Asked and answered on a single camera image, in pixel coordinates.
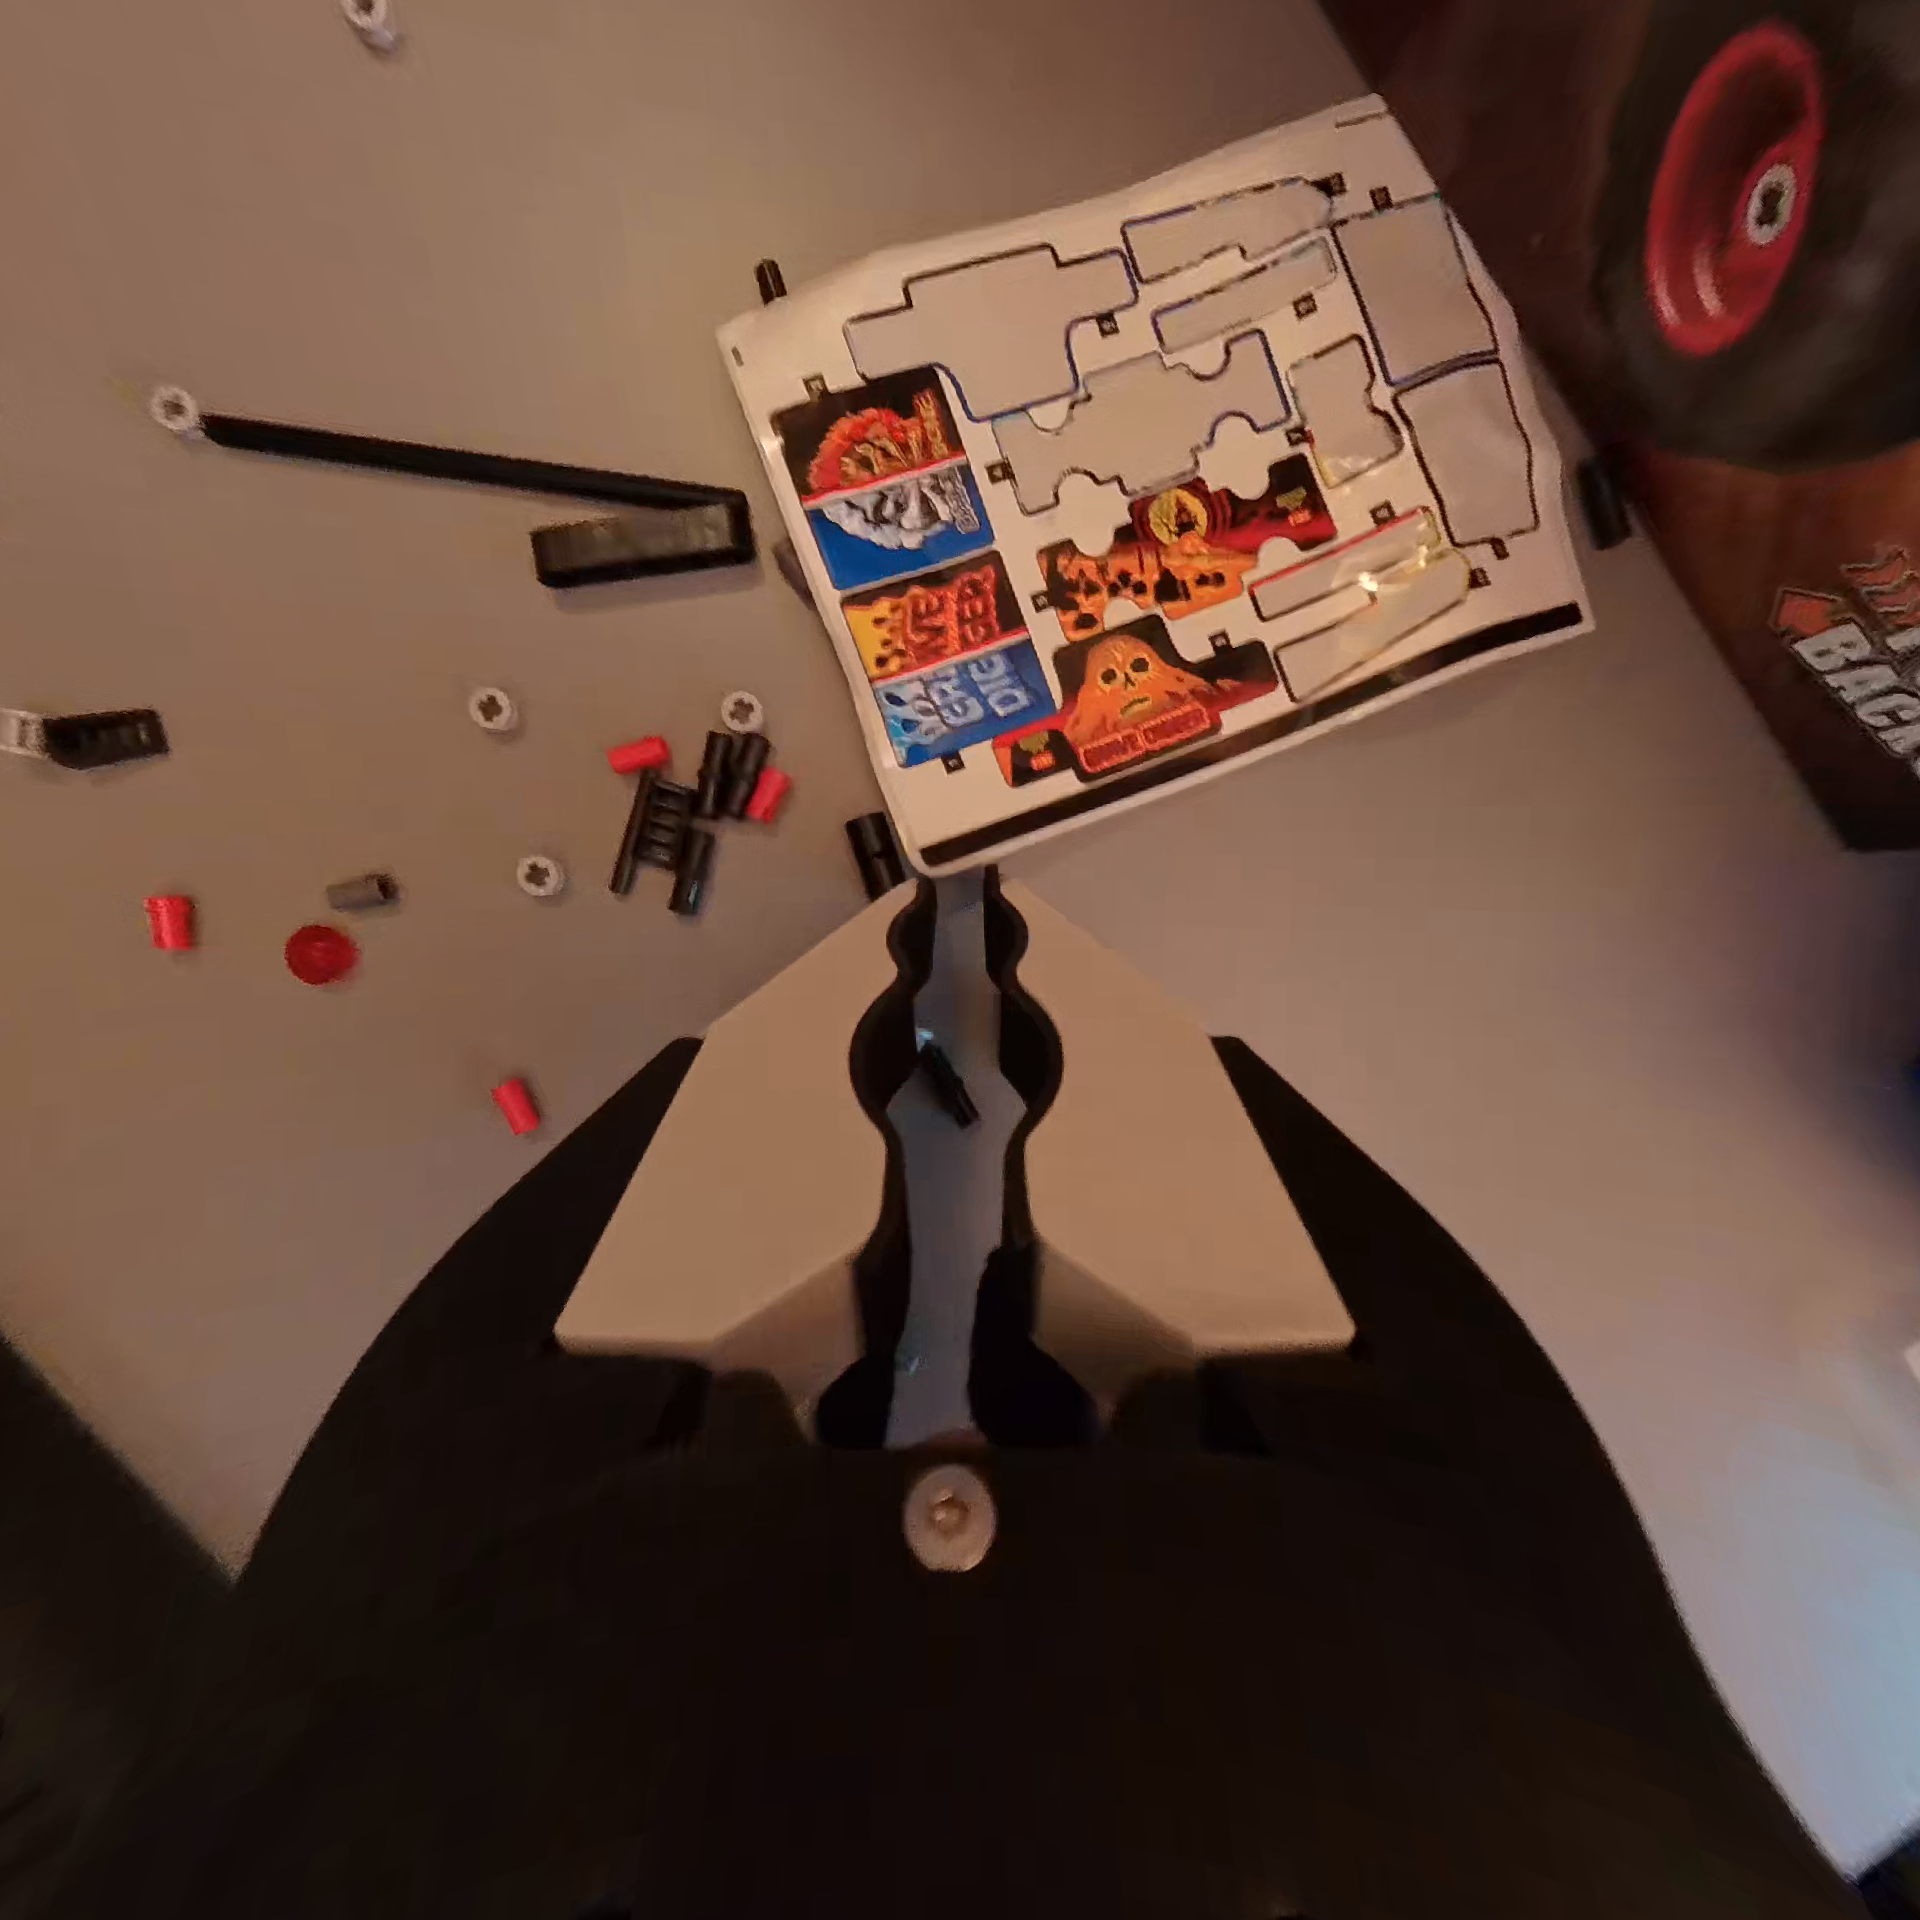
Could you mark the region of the grey desk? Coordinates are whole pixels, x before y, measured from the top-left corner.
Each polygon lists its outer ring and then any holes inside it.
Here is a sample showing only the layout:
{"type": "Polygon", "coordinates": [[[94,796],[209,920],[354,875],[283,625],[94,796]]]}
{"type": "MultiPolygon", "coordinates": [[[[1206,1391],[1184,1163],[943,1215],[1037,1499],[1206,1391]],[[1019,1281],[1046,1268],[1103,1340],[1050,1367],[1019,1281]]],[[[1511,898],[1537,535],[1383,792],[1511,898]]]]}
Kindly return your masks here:
{"type": "MultiPolygon", "coordinates": [[[[5,707],[170,739],[5,757],[5,1330],[227,1570],[543,1141],[861,909],[878,797],[774,568],[550,594],[537,504],[177,441],[150,392],[734,484],[773,541],[715,347],[754,263],[801,285],[1360,89],[1279,4],[394,13],[375,55],[335,4],[5,4],[5,707]],[[615,898],[608,747],[694,787],[736,689],[782,818],[705,821],[699,920],[659,872],[615,898]],[[399,901],[330,913],[357,873],[399,901]],[[285,970],[304,924],[357,940],[343,986],[285,970]]],[[[1833,841],[1643,538],[1581,569],[1591,635],[1009,875],[1509,1289],[1858,1871],[1914,1824],[1914,861],[1833,841]]]]}

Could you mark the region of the long black axle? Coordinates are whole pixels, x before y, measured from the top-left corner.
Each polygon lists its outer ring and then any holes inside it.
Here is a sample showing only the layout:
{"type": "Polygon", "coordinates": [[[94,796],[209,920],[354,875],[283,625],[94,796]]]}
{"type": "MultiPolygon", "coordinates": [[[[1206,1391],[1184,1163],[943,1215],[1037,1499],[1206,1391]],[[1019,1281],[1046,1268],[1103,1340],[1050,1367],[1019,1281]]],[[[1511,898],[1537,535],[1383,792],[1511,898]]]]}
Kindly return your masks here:
{"type": "Polygon", "coordinates": [[[302,423],[206,415],[199,421],[199,435],[211,447],[261,453],[265,458],[434,479],[478,490],[605,500],[617,508],[674,511],[726,506],[744,511],[750,506],[746,496],[734,488],[703,488],[630,472],[377,439],[302,423]]]}

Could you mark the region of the black beam with white end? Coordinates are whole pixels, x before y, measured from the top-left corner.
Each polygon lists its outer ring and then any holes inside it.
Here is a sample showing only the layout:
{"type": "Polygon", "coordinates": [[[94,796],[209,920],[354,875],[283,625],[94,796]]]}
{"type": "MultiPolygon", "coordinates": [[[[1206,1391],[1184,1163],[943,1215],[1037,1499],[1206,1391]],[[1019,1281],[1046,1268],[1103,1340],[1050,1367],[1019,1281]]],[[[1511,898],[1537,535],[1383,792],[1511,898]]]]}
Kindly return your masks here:
{"type": "Polygon", "coordinates": [[[166,757],[170,749],[155,708],[45,716],[1,708],[1,755],[51,764],[66,773],[99,773],[166,757]]]}

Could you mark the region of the short black beam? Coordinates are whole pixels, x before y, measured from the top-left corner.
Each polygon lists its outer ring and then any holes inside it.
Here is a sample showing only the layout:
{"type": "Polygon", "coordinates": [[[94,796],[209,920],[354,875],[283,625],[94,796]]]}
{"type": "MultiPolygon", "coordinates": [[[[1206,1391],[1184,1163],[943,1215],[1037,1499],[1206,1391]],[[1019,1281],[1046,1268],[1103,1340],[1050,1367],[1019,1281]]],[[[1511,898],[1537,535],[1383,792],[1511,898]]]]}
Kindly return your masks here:
{"type": "Polygon", "coordinates": [[[535,579],[552,593],[629,586],[755,562],[750,511],[726,500],[634,508],[530,533],[535,579]]]}

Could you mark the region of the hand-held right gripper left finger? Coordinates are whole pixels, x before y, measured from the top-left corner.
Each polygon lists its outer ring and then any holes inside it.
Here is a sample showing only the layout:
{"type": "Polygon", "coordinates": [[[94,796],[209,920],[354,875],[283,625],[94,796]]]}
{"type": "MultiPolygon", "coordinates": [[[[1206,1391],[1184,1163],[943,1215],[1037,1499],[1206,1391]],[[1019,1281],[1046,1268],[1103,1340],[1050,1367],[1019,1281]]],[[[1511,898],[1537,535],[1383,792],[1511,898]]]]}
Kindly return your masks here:
{"type": "Polygon", "coordinates": [[[889,1112],[937,930],[898,884],[710,1024],[555,1323],[585,1356],[778,1383],[814,1435],[883,1444],[910,1296],[889,1112]]]}

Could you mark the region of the sticker sheet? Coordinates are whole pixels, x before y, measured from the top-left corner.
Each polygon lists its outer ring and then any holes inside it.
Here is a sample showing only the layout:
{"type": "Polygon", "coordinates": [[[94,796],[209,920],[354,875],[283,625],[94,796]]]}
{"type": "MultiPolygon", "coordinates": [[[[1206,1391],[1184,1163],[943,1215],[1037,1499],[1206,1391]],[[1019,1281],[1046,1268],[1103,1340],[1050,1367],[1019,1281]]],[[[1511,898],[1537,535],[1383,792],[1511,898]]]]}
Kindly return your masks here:
{"type": "Polygon", "coordinates": [[[922,875],[1593,626],[1512,312],[1378,96],[717,349],[922,875]]]}

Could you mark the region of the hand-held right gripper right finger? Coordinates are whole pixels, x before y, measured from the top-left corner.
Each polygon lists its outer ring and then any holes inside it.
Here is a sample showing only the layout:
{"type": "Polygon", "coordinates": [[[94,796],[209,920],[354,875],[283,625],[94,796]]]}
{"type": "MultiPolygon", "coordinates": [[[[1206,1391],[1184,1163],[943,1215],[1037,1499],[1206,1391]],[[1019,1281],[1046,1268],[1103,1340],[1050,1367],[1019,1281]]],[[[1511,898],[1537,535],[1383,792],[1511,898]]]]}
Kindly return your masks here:
{"type": "Polygon", "coordinates": [[[1341,1356],[1354,1323],[1209,1031],[1017,881],[981,884],[1022,1114],[975,1292],[973,1427],[1080,1447],[1147,1379],[1341,1356]]]}

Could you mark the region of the printed toy box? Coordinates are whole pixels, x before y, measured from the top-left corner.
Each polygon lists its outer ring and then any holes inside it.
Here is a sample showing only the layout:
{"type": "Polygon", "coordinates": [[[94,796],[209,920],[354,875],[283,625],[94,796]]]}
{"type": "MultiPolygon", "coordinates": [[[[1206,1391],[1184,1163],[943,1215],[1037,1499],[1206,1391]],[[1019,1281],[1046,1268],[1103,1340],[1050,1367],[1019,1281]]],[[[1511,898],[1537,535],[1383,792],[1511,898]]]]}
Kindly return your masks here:
{"type": "Polygon", "coordinates": [[[1838,839],[1917,839],[1917,4],[1331,3],[1838,839]]]}

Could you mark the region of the black ladder frame piece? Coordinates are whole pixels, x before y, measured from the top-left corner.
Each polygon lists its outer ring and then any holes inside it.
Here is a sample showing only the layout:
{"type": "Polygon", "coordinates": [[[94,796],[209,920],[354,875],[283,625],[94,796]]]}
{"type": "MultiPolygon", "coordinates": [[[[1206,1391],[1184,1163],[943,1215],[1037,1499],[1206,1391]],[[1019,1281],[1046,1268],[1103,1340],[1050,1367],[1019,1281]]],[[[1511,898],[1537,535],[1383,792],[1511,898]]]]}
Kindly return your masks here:
{"type": "Polygon", "coordinates": [[[640,872],[665,873],[672,881],[666,909],[694,922],[705,905],[712,849],[712,829],[703,824],[697,787],[666,779],[657,769],[642,769],[632,777],[608,892],[623,898],[632,892],[640,872]]]}

